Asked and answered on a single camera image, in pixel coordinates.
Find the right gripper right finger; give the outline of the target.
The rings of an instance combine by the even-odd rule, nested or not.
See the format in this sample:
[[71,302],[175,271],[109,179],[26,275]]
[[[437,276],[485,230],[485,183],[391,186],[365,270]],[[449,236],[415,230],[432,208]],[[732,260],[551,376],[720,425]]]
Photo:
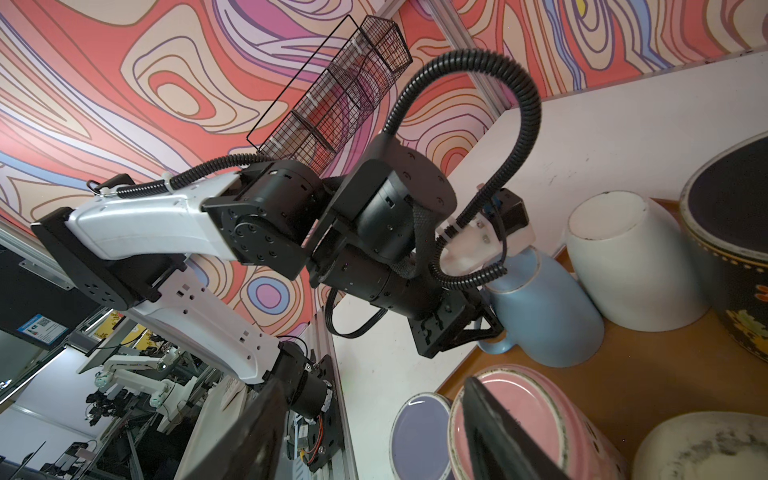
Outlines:
[[476,479],[567,477],[477,378],[465,380],[461,405]]

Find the white mug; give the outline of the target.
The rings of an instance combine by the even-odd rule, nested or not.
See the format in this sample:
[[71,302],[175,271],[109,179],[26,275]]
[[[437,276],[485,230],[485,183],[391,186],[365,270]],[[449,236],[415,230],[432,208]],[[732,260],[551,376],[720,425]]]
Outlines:
[[579,204],[566,247],[593,303],[623,328],[677,330],[710,308],[677,221],[637,193],[609,191]]

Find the purple mug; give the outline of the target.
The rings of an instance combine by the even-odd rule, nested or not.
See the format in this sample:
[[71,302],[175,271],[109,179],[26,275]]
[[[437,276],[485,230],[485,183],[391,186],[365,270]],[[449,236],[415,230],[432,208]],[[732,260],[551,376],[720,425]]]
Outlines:
[[398,411],[390,433],[390,466],[396,479],[453,479],[448,450],[451,403],[424,392]]

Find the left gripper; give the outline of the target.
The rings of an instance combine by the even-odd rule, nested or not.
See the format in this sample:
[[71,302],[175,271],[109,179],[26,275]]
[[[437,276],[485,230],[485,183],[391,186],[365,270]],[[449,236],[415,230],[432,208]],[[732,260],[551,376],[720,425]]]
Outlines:
[[417,353],[438,353],[478,341],[491,340],[504,330],[478,290],[445,291],[437,307],[408,319]]

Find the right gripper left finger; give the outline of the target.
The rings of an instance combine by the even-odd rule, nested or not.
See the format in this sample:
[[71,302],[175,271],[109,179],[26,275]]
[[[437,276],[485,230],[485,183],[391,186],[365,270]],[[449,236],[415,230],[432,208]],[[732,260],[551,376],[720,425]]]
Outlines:
[[181,479],[272,479],[287,402],[280,382],[255,392],[227,379],[205,400],[179,465]]

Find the pink mug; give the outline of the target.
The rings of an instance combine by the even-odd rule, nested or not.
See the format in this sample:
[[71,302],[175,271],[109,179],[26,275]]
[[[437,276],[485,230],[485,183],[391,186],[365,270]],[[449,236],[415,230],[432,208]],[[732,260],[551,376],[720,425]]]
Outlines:
[[569,478],[629,477],[620,452],[542,374],[521,365],[501,365],[481,371],[476,378]]

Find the black patterned mug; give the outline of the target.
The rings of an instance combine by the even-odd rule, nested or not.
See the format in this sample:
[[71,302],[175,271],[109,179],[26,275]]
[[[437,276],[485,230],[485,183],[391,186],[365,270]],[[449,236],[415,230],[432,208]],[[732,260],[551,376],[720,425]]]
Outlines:
[[685,184],[683,231],[729,336],[767,360],[767,134],[718,154]]

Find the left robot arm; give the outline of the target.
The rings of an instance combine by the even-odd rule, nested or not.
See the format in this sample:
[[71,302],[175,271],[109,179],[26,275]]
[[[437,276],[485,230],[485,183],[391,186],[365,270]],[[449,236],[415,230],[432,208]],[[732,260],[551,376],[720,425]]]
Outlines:
[[289,408],[317,419],[330,408],[332,384],[298,346],[246,326],[208,293],[185,256],[265,266],[289,280],[307,272],[312,287],[404,316],[418,353],[431,358],[502,330],[479,291],[501,269],[471,278],[440,268],[456,204],[437,166],[382,134],[342,177],[323,179],[294,160],[230,155],[165,181],[117,176],[32,231],[93,300],[246,384],[280,381]]

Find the brown wooden tray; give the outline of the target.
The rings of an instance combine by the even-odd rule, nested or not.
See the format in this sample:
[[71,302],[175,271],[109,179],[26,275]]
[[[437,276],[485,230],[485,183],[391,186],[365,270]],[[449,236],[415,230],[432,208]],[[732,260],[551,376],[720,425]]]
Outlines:
[[670,418],[698,411],[767,413],[766,363],[731,339],[713,311],[661,333],[607,322],[599,351],[570,368],[542,366],[518,347],[501,355],[473,349],[437,391],[452,399],[467,377],[507,364],[531,368],[555,383],[627,461]]

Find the beige speckled mug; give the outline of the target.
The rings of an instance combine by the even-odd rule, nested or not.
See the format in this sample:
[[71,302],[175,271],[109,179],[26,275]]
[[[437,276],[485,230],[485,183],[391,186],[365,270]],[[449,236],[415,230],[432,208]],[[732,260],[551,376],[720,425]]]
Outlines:
[[765,479],[767,418],[694,412],[656,426],[640,444],[633,479]]

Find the light blue mug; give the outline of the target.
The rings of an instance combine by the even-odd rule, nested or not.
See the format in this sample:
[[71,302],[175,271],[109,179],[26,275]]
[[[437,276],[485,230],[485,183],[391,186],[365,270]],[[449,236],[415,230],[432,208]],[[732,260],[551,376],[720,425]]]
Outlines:
[[505,259],[507,274],[483,287],[505,338],[480,341],[487,354],[520,347],[535,362],[554,368],[581,364],[604,339],[604,321],[571,274],[552,257],[528,247]]

